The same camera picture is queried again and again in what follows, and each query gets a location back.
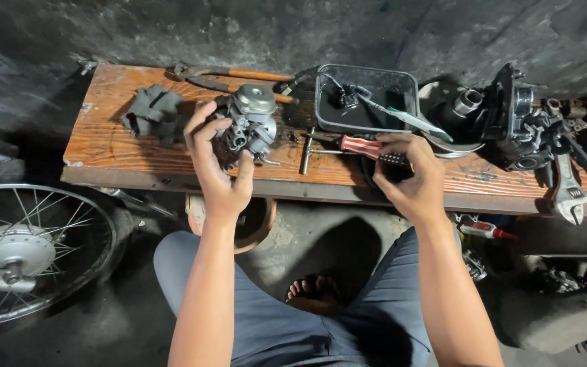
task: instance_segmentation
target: man's right hand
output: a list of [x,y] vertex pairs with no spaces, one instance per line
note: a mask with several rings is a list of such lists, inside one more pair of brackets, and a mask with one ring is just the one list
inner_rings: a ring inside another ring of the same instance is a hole
[[403,153],[412,164],[413,177],[400,183],[390,182],[382,172],[384,163],[378,161],[373,181],[395,208],[415,226],[445,217],[443,207],[444,164],[434,156],[426,139],[413,134],[380,134],[380,142],[388,143],[380,154]]

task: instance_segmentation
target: concrete floor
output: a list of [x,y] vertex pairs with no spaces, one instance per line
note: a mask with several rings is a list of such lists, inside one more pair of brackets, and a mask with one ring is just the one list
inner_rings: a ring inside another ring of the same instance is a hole
[[[175,317],[160,292],[152,255],[162,236],[186,224],[143,220],[143,231],[118,271],[94,296],[35,326],[0,336],[0,367],[166,365]],[[349,295],[408,226],[380,208],[281,201],[269,237],[238,255],[237,262],[277,298],[292,280],[328,268],[354,284],[344,289]],[[587,354],[574,348],[556,355],[504,345],[501,351],[507,367],[587,366]],[[437,365],[432,357],[428,366]]]

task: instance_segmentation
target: concrete wall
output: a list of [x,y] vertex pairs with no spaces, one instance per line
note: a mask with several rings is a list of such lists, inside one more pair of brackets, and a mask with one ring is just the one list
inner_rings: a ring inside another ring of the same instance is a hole
[[82,60],[346,63],[466,85],[515,62],[538,93],[587,95],[587,1],[0,0],[0,134],[64,144],[89,82]]

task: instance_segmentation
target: wheel rim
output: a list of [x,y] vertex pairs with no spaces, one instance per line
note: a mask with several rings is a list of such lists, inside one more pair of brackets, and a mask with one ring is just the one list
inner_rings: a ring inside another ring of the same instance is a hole
[[0,184],[0,267],[37,280],[30,293],[0,292],[0,323],[45,309],[94,279],[117,244],[110,216],[69,191]]

